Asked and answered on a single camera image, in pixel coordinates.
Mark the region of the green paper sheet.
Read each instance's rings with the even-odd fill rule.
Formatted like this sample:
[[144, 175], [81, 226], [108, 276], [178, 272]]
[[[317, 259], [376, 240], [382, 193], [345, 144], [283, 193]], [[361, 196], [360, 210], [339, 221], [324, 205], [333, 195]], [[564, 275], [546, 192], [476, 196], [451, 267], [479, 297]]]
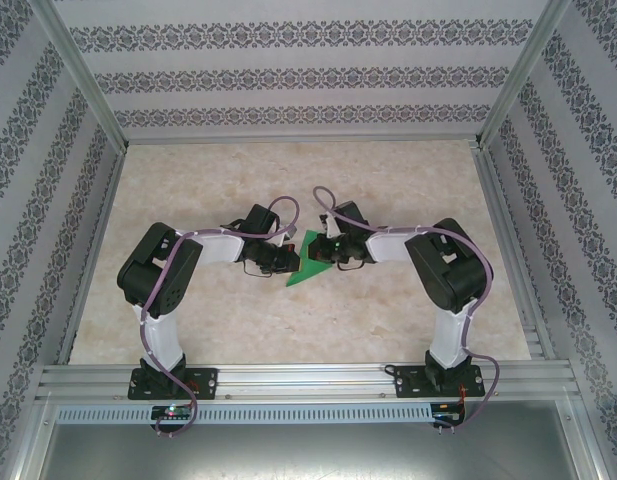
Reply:
[[333, 267], [331, 263], [324, 263], [317, 260], [312, 260], [308, 256], [308, 246], [317, 238], [318, 232], [313, 230], [307, 230], [299, 251], [300, 265], [299, 270], [293, 272], [286, 286], [294, 286], [300, 282], [306, 281], [322, 272], [327, 271]]

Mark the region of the grey metal panel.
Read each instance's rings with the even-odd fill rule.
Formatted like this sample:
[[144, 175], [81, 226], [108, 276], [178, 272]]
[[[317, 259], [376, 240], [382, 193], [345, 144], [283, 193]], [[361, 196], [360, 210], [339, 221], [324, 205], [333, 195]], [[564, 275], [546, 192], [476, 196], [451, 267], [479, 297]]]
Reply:
[[440, 435], [409, 424], [61, 425], [40, 480], [576, 480], [562, 440]]

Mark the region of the aluminium mounting rail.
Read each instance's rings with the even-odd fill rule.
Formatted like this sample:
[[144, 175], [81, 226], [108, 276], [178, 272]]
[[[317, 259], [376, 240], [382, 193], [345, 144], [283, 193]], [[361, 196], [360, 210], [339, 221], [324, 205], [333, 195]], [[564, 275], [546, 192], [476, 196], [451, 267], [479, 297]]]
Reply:
[[[47, 366], [34, 393], [37, 402], [122, 403], [131, 365]], [[395, 380], [380, 364], [220, 365], [215, 401], [336, 403], [395, 401]], [[563, 400], [581, 390], [569, 362], [505, 361], [493, 401]]]

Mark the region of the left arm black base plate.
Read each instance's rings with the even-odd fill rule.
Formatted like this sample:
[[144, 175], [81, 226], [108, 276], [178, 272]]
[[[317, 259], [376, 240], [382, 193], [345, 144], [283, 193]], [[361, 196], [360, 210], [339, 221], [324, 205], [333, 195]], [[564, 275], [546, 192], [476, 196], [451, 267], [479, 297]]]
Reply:
[[[180, 382], [197, 400], [213, 400], [218, 384], [214, 368], [186, 368]], [[130, 376], [127, 397], [130, 400], [190, 400], [190, 394], [162, 372], [136, 368]]]

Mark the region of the aluminium frame bar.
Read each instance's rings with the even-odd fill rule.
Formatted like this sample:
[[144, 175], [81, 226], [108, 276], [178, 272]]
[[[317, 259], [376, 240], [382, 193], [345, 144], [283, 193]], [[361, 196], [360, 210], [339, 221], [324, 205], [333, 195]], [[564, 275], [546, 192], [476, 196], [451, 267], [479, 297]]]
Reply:
[[481, 150], [485, 150], [494, 140], [517, 95], [541, 56], [542, 50], [558, 27], [571, 3], [572, 0], [547, 0], [526, 44], [477, 135], [477, 144]]
[[608, 480], [608, 471], [582, 400], [555, 402], [578, 480]]
[[81, 90], [98, 123], [117, 152], [125, 153], [128, 146], [119, 122], [110, 108], [94, 74], [81, 54], [53, 0], [29, 0], [46, 34], [61, 56], [71, 77]]
[[57, 406], [50, 398], [35, 401], [5, 480], [39, 480], [51, 443]]
[[77, 279], [76, 290], [69, 305], [67, 319], [59, 339], [58, 349], [52, 360], [53, 365], [66, 365], [70, 361], [74, 341], [77, 335], [81, 317], [85, 308], [88, 292], [94, 276], [101, 245], [105, 236], [107, 222], [112, 210], [114, 197], [119, 185], [121, 172], [127, 150], [119, 153], [111, 167], [105, 190], [93, 224], [93, 231], [89, 237], [89, 245], [84, 256], [84, 262]]
[[479, 146], [473, 146], [471, 153], [531, 358], [533, 360], [556, 360], [558, 356], [550, 341], [517, 239], [513, 219], [509, 214], [491, 159], [488, 153], [482, 151]]

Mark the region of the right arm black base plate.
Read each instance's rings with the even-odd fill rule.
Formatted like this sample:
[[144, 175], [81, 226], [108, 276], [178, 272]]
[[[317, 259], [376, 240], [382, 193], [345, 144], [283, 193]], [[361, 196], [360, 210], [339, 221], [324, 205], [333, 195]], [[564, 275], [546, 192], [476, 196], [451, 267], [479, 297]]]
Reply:
[[485, 396], [482, 373], [477, 365], [468, 366], [441, 387], [428, 378], [424, 365], [404, 365], [394, 368], [394, 384], [398, 398], [458, 398], [462, 392], [468, 398]]

